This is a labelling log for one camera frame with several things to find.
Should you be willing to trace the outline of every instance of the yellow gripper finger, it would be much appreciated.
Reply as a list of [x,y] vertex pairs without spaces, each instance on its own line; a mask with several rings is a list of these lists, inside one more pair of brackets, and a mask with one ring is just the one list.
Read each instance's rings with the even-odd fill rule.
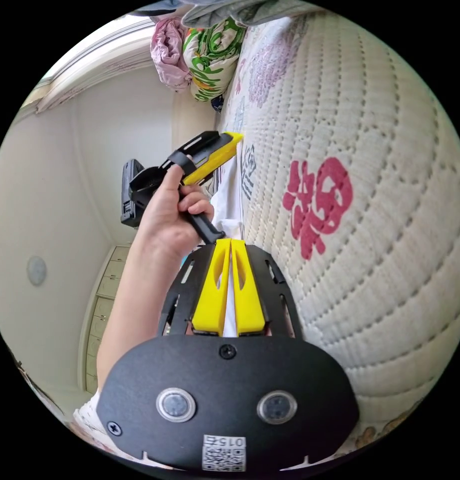
[[199,166],[196,171],[186,176],[183,179],[184,185],[199,183],[214,170],[221,167],[225,162],[229,161],[236,155],[236,145],[243,139],[243,135],[231,131],[225,131],[223,133],[230,135],[231,140],[226,145],[211,153],[208,157],[208,161],[202,166]]
[[261,333],[265,318],[243,240],[231,239],[237,335]]
[[193,329],[198,333],[223,336],[230,272],[230,248],[230,238],[216,241],[210,267],[192,319]]

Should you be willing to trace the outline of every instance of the label sticker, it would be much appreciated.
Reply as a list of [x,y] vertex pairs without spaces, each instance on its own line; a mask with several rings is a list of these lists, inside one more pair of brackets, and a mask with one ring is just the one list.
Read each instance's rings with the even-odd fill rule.
[[202,470],[244,472],[246,438],[244,436],[203,436]]

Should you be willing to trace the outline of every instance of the drawer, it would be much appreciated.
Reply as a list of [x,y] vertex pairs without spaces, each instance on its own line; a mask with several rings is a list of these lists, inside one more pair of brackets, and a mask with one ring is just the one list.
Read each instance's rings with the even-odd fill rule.
[[96,357],[96,354],[98,353],[98,349],[100,348],[100,342],[101,342],[101,339],[93,335],[90,335],[88,337],[88,348],[86,349],[86,352],[88,353],[88,355],[91,355],[92,357]]
[[100,286],[98,287],[97,295],[102,295],[103,297],[115,298],[116,291],[118,290],[118,285],[120,284],[119,278],[113,278],[109,276],[104,276],[101,279]]
[[106,298],[99,298],[96,301],[95,310],[93,315],[95,317],[101,317],[102,319],[108,319],[113,307],[113,300],[107,300]]
[[90,392],[91,394],[96,393],[96,389],[98,388],[98,380],[95,376],[88,375],[86,376],[86,391]]
[[96,377],[96,357],[87,355],[86,356],[86,374]]
[[90,335],[93,335],[98,339],[102,338],[107,322],[108,322],[108,319],[106,318],[100,318],[99,316],[94,316],[91,322]]
[[108,267],[106,268],[103,276],[104,277],[112,277],[114,279],[120,279],[121,274],[123,273],[123,267],[124,266],[125,266],[125,263],[122,262],[122,261],[110,260],[108,262]]
[[118,246],[113,252],[110,260],[113,260],[115,262],[125,262],[129,250],[130,248],[127,246]]

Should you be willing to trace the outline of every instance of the dresser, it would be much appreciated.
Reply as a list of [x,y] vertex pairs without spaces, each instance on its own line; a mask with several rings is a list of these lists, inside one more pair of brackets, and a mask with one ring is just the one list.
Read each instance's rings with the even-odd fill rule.
[[116,246],[107,255],[90,295],[80,336],[78,384],[91,394],[96,392],[96,354],[110,317],[113,301],[128,256],[129,246]]

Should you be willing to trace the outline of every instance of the screw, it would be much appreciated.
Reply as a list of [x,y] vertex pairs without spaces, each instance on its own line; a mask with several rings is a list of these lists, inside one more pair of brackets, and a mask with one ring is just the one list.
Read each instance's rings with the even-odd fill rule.
[[225,344],[220,347],[220,356],[225,360],[231,360],[236,355],[236,348],[233,345]]
[[115,435],[116,437],[119,437],[121,435],[121,428],[120,425],[115,423],[114,421],[109,421],[106,424],[106,427],[108,428],[109,432],[112,435]]

